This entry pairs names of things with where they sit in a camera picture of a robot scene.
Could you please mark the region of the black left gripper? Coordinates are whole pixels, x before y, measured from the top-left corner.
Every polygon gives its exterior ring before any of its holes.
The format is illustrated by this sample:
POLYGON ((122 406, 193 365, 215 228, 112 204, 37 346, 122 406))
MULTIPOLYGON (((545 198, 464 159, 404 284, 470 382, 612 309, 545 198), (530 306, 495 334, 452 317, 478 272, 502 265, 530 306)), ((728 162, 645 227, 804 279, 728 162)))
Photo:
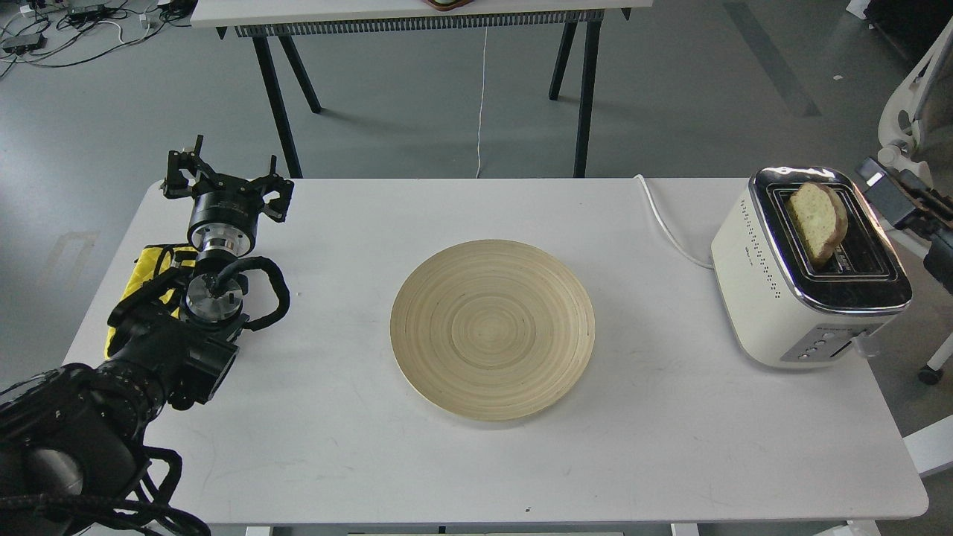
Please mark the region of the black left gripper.
POLYGON ((277 156, 271 155, 268 172, 246 181, 217 179, 214 169, 201 159, 203 135, 183 150, 170 150, 162 181, 164 198, 194 198, 188 223, 188 243, 200 252, 214 249, 249 253, 256 244, 260 214, 285 223, 295 183, 277 173, 277 156))

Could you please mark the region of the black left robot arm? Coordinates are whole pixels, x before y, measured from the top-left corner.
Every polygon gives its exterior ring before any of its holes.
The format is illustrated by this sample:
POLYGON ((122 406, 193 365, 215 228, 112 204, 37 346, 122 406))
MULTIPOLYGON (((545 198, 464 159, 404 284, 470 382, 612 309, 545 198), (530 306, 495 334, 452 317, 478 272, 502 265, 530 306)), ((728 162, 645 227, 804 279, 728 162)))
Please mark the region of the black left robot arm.
POLYGON ((236 339, 283 319, 290 291, 252 254, 258 218, 286 220, 293 181, 271 166, 257 179, 215 172, 193 150, 171 150, 167 198, 191 198, 188 252, 171 244, 152 275, 108 318, 99 366, 68 363, 2 392, 2 533, 75 535, 92 525, 145 535, 208 535, 170 504, 182 458, 148 447, 167 406, 208 403, 235 362, 236 339))

